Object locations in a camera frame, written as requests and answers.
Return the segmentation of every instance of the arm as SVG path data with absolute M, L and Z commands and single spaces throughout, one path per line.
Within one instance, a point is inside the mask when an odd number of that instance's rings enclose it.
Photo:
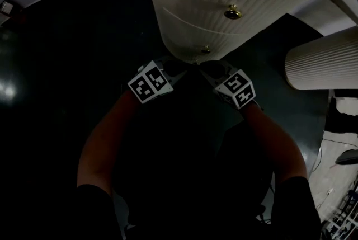
M 292 138 L 254 102 L 240 109 L 274 168 L 276 183 L 302 176 L 307 178 L 302 154 Z
M 83 184 L 98 186 L 112 194 L 111 174 L 120 142 L 129 121 L 140 102 L 131 91 L 126 91 L 113 108 L 95 127 L 83 147 L 78 164 L 77 187 Z

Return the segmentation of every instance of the black and white marker cube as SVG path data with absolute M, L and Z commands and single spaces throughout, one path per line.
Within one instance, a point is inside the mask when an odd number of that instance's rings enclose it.
M 160 95 L 173 91 L 172 86 L 158 69 L 154 61 L 151 61 L 145 68 L 128 83 L 141 103 L 146 103 Z
M 241 109 L 256 97 L 251 80 L 242 70 L 232 74 L 218 85 L 214 92 L 220 96 L 223 102 L 237 109 Z

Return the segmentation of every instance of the dark shirt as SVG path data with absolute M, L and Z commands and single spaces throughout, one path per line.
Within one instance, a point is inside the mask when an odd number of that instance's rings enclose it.
M 112 198 L 93 185 L 77 188 L 76 224 L 81 238 L 122 239 Z M 185 223 L 157 223 L 143 226 L 141 239 L 320 239 L 320 220 L 314 207 L 308 181 L 294 177 L 276 188 L 271 224 L 264 224 L 245 211 L 237 211 L 240 220 L 215 225 L 213 215 L 207 227 Z

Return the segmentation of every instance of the person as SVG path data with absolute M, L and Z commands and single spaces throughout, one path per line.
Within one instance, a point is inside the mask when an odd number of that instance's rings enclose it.
M 122 239 L 112 200 L 111 175 L 126 129 L 140 106 L 132 91 L 124 92 L 83 147 L 76 191 L 76 226 L 82 238 Z M 275 173 L 271 224 L 263 224 L 256 218 L 247 219 L 246 215 L 240 222 L 227 223 L 231 215 L 224 217 L 219 210 L 212 209 L 213 215 L 205 218 L 206 228 L 185 223 L 162 224 L 147 235 L 128 237 L 129 240 L 150 237 L 320 239 L 320 220 L 298 146 L 255 102 L 245 105 L 240 113 Z

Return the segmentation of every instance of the dark clothing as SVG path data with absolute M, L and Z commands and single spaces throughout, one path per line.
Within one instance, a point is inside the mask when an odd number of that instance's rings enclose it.
M 113 201 L 107 193 L 96 186 L 82 185 L 77 188 L 76 194 L 76 219 L 81 238 L 122 239 Z M 138 227 L 140 232 L 137 235 L 141 236 L 128 240 L 319 239 L 320 221 L 305 178 L 291 178 L 276 188 L 271 225 L 251 217 L 249 211 L 226 210 L 218 203 L 222 202 L 212 199 L 207 204 L 208 209 L 203 210 L 202 215 L 197 215 L 195 223 L 188 223 L 185 218 L 173 223 L 169 220 L 174 219 L 170 215 L 164 215 L 157 222 L 148 219 L 150 224 Z
M 337 100 L 332 98 L 324 130 L 336 134 L 358 134 L 358 116 L 340 113 L 337 110 Z

